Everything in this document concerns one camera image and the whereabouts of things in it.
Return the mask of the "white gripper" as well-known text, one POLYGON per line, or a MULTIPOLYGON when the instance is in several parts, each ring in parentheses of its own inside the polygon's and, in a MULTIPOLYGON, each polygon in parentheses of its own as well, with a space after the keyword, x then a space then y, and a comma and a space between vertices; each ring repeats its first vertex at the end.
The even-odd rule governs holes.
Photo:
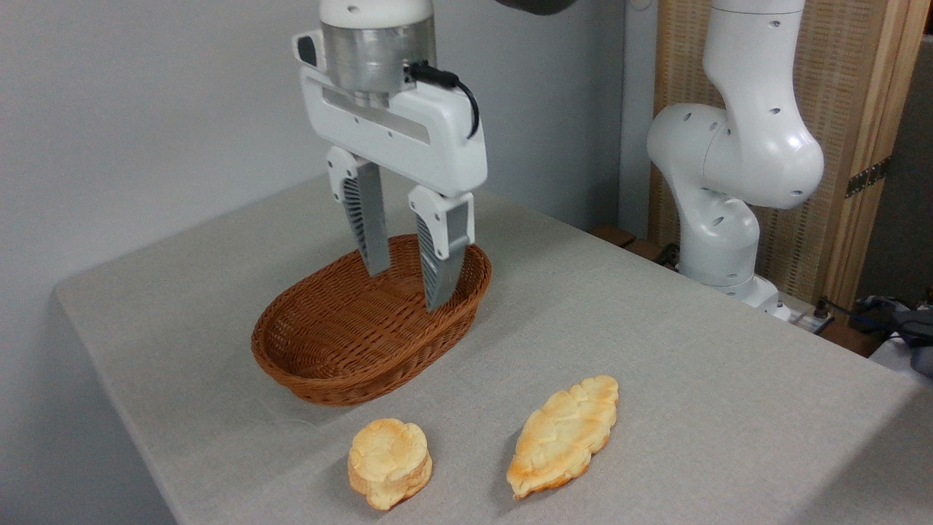
POLYGON ((327 76, 322 44, 320 30, 292 40, 314 132, 335 145, 327 153, 331 193, 346 212, 367 272, 377 276, 392 265, 379 166, 420 184, 407 202, 416 216, 426 309, 436 311, 452 299, 464 253, 475 243, 470 190, 488 176, 483 129, 469 138, 469 99, 426 82, 391 96, 386 109, 356 104, 327 76))

